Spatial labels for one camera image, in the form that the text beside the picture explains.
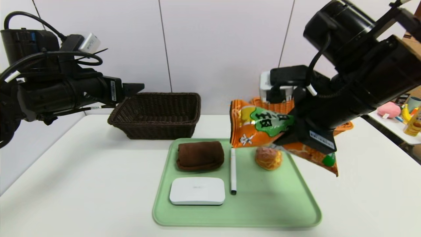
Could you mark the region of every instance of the white table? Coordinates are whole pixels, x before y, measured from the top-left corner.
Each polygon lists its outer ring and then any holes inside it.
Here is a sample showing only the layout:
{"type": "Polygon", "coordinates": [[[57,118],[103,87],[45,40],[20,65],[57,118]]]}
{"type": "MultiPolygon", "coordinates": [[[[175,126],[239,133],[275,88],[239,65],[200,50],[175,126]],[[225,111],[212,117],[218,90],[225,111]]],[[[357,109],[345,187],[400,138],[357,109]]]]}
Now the white table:
{"type": "Polygon", "coordinates": [[[403,132],[405,124],[403,124],[399,120],[397,120],[395,118],[382,118],[377,113],[376,110],[369,113],[368,116],[370,116],[376,122],[380,123],[382,126],[384,126],[389,131],[394,133],[396,136],[398,136],[400,139],[402,139],[405,143],[407,143],[409,145],[421,144],[421,134],[418,134],[418,136],[416,136],[416,137],[405,134],[403,132]]]}
{"type": "MultiPolygon", "coordinates": [[[[281,230],[157,225],[152,206],[171,141],[129,140],[107,117],[84,117],[0,197],[0,236],[421,236],[421,166],[361,118],[336,138],[338,178],[294,158],[323,219],[281,230]]],[[[229,133],[228,116],[201,116],[194,137],[229,133]]]]}

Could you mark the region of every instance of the wicker basket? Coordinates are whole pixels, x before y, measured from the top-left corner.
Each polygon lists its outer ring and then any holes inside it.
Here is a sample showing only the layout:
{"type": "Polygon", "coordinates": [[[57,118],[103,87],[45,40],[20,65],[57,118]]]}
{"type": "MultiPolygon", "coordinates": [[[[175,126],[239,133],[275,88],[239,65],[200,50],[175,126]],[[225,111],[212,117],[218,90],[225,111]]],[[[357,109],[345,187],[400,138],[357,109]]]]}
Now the wicker basket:
{"type": "Polygon", "coordinates": [[[108,123],[130,139],[192,137],[200,118],[197,93],[140,93],[120,103],[108,123]]]}
{"type": "MultiPolygon", "coordinates": [[[[259,97],[253,98],[250,103],[254,106],[262,107],[266,110],[271,110],[277,113],[283,113],[288,114],[293,108],[294,108],[294,100],[287,101],[285,103],[279,103],[279,104],[269,104],[266,102],[262,102],[262,100],[259,97]]],[[[333,131],[333,135],[336,136],[340,134],[341,132],[351,130],[354,128],[354,125],[352,122],[346,122],[343,125],[337,126],[335,128],[335,131],[333,131]]]]}

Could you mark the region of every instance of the white cable tie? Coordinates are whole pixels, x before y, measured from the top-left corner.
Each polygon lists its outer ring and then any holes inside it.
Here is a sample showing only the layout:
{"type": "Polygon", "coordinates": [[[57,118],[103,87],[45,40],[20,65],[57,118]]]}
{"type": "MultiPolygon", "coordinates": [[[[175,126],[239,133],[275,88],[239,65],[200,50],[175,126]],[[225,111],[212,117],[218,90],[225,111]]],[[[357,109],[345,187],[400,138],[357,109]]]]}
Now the white cable tie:
{"type": "Polygon", "coordinates": [[[317,95],[317,91],[313,88],[313,86],[310,84],[308,86],[306,86],[307,90],[310,92],[310,94],[312,94],[312,96],[316,96],[317,95]]]}
{"type": "Polygon", "coordinates": [[[11,82],[13,79],[17,78],[21,73],[19,71],[15,71],[14,73],[10,74],[6,79],[4,80],[6,83],[11,82]]]}

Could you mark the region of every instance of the cable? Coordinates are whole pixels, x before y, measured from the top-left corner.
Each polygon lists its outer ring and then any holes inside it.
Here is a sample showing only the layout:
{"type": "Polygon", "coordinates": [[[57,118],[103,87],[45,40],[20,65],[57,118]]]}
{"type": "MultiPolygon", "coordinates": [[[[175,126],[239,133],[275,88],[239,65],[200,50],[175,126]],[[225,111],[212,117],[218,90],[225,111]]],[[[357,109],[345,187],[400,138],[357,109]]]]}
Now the cable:
{"type": "Polygon", "coordinates": [[[43,52],[43,53],[36,53],[36,54],[31,54],[29,56],[26,56],[18,61],[16,61],[15,63],[13,63],[11,66],[9,66],[6,70],[3,71],[3,73],[0,75],[0,83],[3,83],[3,81],[5,81],[5,79],[8,79],[8,81],[13,80],[14,78],[10,78],[9,75],[10,74],[15,74],[17,77],[20,73],[16,71],[18,71],[18,69],[22,66],[25,66],[26,64],[30,63],[33,60],[39,59],[39,58],[48,58],[49,56],[61,56],[61,55],[71,55],[71,56],[81,56],[81,57],[90,57],[93,59],[96,59],[97,62],[84,62],[84,65],[89,65],[89,66],[99,66],[102,64],[102,59],[94,54],[90,54],[90,53],[85,53],[85,52],[79,52],[79,51],[47,51],[47,52],[43,52]]]}
{"type": "Polygon", "coordinates": [[[4,108],[2,104],[0,104],[0,114],[2,116],[1,122],[1,129],[2,129],[2,137],[0,141],[0,148],[3,148],[7,145],[13,138],[15,134],[15,126],[13,120],[11,119],[10,115],[7,113],[7,109],[4,108]]]}
{"type": "MultiPolygon", "coordinates": [[[[97,51],[97,52],[95,52],[95,53],[93,53],[93,54],[99,54],[99,53],[102,53],[102,52],[104,52],[104,51],[106,51],[106,50],[108,50],[108,48],[104,48],[104,49],[102,49],[102,50],[100,50],[100,51],[97,51]]],[[[89,58],[89,57],[81,57],[81,58],[76,59],[76,61],[79,61],[79,60],[81,60],[81,59],[86,59],[86,58],[89,58]]]]}
{"type": "Polygon", "coordinates": [[[9,13],[6,18],[4,18],[4,29],[8,30],[9,29],[9,22],[10,19],[12,19],[12,17],[14,16],[27,16],[30,17],[36,21],[39,21],[41,24],[45,25],[48,29],[50,29],[52,32],[54,32],[62,41],[65,41],[67,39],[67,37],[63,34],[61,34],[58,30],[56,30],[54,27],[52,27],[50,24],[48,24],[46,21],[44,21],[43,19],[41,19],[38,16],[32,15],[30,13],[24,12],[24,11],[14,11],[9,13]]]}
{"type": "Polygon", "coordinates": [[[326,49],[329,47],[330,45],[330,32],[328,31],[326,34],[326,41],[325,44],[323,45],[323,47],[317,52],[317,54],[314,56],[313,60],[311,61],[307,71],[306,71],[306,86],[310,86],[311,85],[311,79],[312,79],[312,75],[314,75],[314,66],[316,65],[316,62],[319,60],[320,56],[322,56],[322,54],[326,51],[326,49]]]}
{"type": "Polygon", "coordinates": [[[336,91],[332,94],[317,94],[317,97],[329,99],[329,98],[334,98],[334,97],[337,97],[337,96],[341,95],[341,93],[344,90],[348,89],[352,85],[352,83],[355,81],[355,79],[364,77],[366,75],[366,73],[368,73],[369,71],[371,71],[373,69],[374,66],[375,66],[374,62],[369,63],[368,66],[365,67],[365,69],[360,70],[356,76],[354,76],[347,84],[345,84],[343,87],[341,87],[338,91],[336,91]]]}
{"type": "Polygon", "coordinates": [[[37,64],[37,63],[39,63],[39,62],[42,62],[42,61],[44,61],[45,59],[38,59],[38,60],[34,60],[34,61],[32,61],[32,62],[29,62],[28,64],[26,64],[25,66],[23,66],[22,67],[22,69],[28,69],[28,68],[30,68],[31,66],[33,66],[33,65],[35,65],[35,64],[37,64]]]}
{"type": "Polygon", "coordinates": [[[69,115],[69,114],[72,114],[72,113],[78,113],[78,112],[88,111],[88,110],[107,109],[107,108],[115,108],[115,106],[102,105],[102,106],[85,107],[85,108],[80,108],[80,109],[75,109],[75,110],[68,110],[68,111],[64,111],[64,112],[54,113],[51,116],[52,117],[58,117],[58,116],[69,115]]]}

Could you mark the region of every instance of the white device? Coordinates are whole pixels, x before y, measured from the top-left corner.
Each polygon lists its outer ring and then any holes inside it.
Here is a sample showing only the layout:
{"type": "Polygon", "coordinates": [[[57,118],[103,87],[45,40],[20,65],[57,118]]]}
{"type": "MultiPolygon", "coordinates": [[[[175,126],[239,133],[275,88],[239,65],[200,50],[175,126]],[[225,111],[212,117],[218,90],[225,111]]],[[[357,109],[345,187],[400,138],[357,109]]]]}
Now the white device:
{"type": "Polygon", "coordinates": [[[220,178],[176,178],[171,185],[170,201],[174,205],[221,205],[224,200],[224,181],[220,178]]]}
{"type": "Polygon", "coordinates": [[[79,47],[79,51],[85,53],[95,53],[101,41],[92,33],[80,33],[85,39],[79,47]]]}
{"type": "MultiPolygon", "coordinates": [[[[272,85],[270,84],[270,71],[263,72],[260,74],[259,83],[259,94],[262,102],[266,102],[266,93],[270,91],[272,85]]],[[[292,93],[294,92],[295,86],[280,86],[281,90],[285,90],[285,101],[292,99],[292,93]]]]}

